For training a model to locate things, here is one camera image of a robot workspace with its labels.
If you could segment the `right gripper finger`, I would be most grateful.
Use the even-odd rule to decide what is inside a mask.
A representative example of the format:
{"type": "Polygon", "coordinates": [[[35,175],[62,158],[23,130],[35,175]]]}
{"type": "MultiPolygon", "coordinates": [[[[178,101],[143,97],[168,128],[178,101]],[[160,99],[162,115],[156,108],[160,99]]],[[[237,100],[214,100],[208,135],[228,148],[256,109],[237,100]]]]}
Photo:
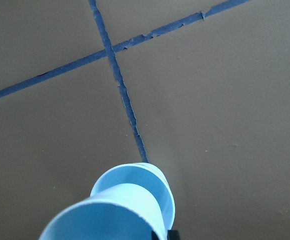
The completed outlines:
{"type": "MultiPolygon", "coordinates": [[[[151,240],[159,240],[158,235],[154,231],[151,231],[151,240]]],[[[168,230],[166,240],[180,240],[179,232],[174,229],[168,230]]]]}

